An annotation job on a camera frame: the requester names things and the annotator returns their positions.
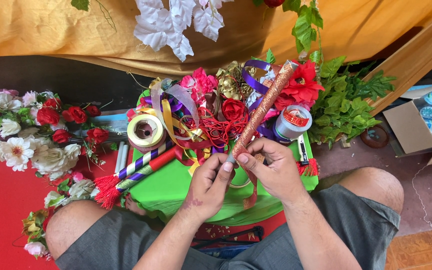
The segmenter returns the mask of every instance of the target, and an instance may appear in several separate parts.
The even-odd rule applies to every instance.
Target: orange fabric
[[[89,12],[70,0],[0,0],[0,56],[52,55],[77,59],[146,76],[178,78],[202,66],[208,73],[231,61],[264,58],[268,48],[277,64],[298,57],[291,28],[294,12],[281,7],[255,7],[250,0],[223,3],[225,27],[214,42],[193,26],[184,31],[194,56],[184,63],[169,46],[154,52],[133,36],[139,14],[135,1],[101,0],[117,32],[104,19],[97,2]],[[348,61],[370,58],[415,26],[432,21],[432,0],[319,0],[325,59],[346,55]]]

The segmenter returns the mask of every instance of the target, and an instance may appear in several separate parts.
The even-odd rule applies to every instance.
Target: hand
[[[269,194],[289,204],[307,193],[291,149],[267,138],[254,140],[246,149],[250,154],[240,154],[237,161],[258,177]],[[255,159],[253,155],[258,153],[266,158],[268,166]]]
[[[223,206],[227,187],[235,175],[233,164],[225,162],[227,157],[227,154],[213,154],[196,168],[179,212],[194,215],[192,218],[201,224],[218,213]]]

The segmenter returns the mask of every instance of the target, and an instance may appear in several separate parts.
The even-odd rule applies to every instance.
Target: wooden floor
[[[384,269],[432,270],[432,230],[395,237]]]

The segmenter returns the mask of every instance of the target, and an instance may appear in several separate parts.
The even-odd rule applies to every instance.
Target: fingernail
[[[241,162],[241,163],[247,163],[247,162],[248,162],[248,157],[245,156],[245,155],[239,155],[239,156],[237,157],[237,160],[238,160],[239,162]]]
[[[231,172],[232,169],[233,169],[233,163],[225,162],[223,164],[223,170],[225,170],[226,172]]]

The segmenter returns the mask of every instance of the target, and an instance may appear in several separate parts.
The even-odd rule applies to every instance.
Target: gray shorts
[[[331,228],[363,270],[384,269],[386,249],[398,231],[400,216],[373,200],[335,184],[312,194]],[[112,210],[91,226],[57,260],[62,269],[130,270],[158,236],[138,217]],[[190,248],[184,270],[303,270],[287,224],[230,260]]]

